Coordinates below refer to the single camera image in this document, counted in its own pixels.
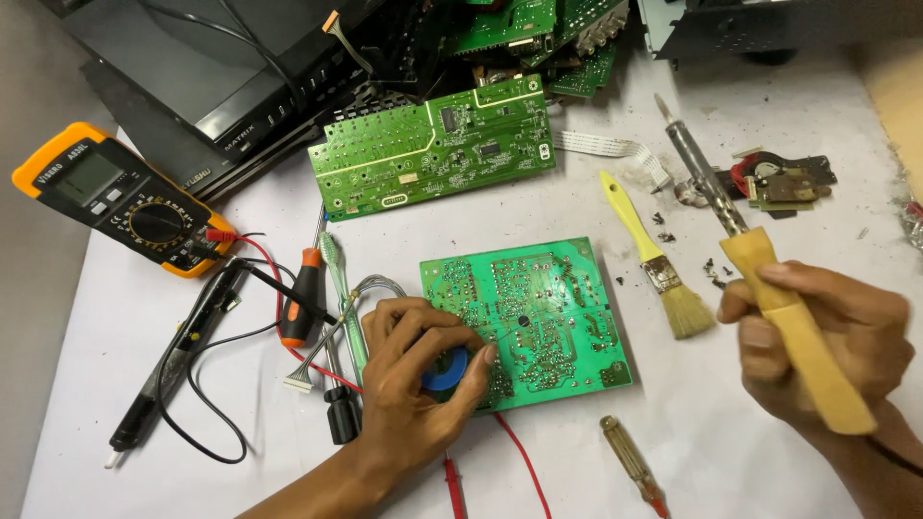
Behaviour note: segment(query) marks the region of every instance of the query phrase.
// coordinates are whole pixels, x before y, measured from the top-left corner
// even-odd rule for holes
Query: black pen
[[[246,265],[242,259],[230,257],[224,263],[224,267],[236,267]],[[163,379],[161,386],[161,395],[164,401],[167,401],[174,393],[180,375],[186,369],[186,363],[199,346],[206,343],[206,338],[211,332],[211,326],[215,323],[216,318],[226,311],[227,304],[233,294],[234,286],[240,279],[244,270],[235,269],[221,272],[217,275],[206,292],[199,298],[201,301],[189,313],[188,332],[180,335],[184,327],[180,327],[176,336],[167,346],[166,352],[172,352],[164,366]],[[115,452],[109,457],[106,468],[113,468],[118,465],[119,460],[125,452],[138,447],[143,442],[150,431],[153,429],[160,413],[157,411],[157,404],[154,400],[154,385],[157,380],[157,372],[163,362],[163,356],[157,361],[153,371],[144,383],[144,387],[135,398],[135,402],[128,408],[125,417],[118,425],[109,444],[112,445]]]

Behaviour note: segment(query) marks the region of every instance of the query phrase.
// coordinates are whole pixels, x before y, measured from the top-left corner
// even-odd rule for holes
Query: small circuit board
[[[420,275],[434,307],[497,344],[476,414],[631,384],[589,238],[424,261]]]
[[[511,79],[324,128],[308,149],[338,222],[556,167],[542,80]]]
[[[512,54],[543,48],[555,29],[557,0],[509,0],[494,12],[459,10],[443,42],[445,55],[506,46]]]
[[[548,91],[580,97],[593,97],[597,89],[609,83],[616,61],[616,43],[609,42],[584,56],[580,66],[559,68],[556,77],[548,81]]]
[[[522,62],[537,66],[570,42],[584,54],[615,38],[628,13],[629,0],[560,0],[551,42],[545,49],[523,56]]]

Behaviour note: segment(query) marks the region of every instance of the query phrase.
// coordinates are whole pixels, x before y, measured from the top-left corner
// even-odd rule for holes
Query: person's left hand
[[[368,346],[359,459],[388,492],[431,464],[462,434],[487,390],[497,348],[458,316],[419,297],[385,299],[362,318]],[[437,357],[465,346],[477,354],[452,398],[437,404],[420,393],[420,378]]]

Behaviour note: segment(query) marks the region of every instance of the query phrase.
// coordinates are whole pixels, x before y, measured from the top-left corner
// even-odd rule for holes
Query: wooden soldering iron handle
[[[827,427],[840,434],[874,432],[874,416],[836,363],[801,296],[767,284],[756,275],[760,265],[778,262],[766,231],[757,227],[722,240],[721,248],[753,290],[763,317],[782,334],[792,366]]]

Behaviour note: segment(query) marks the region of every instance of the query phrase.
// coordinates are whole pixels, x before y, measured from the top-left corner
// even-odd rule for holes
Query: brush bristles
[[[677,340],[689,339],[715,325],[712,311],[701,302],[698,294],[684,284],[663,292],[660,302]]]

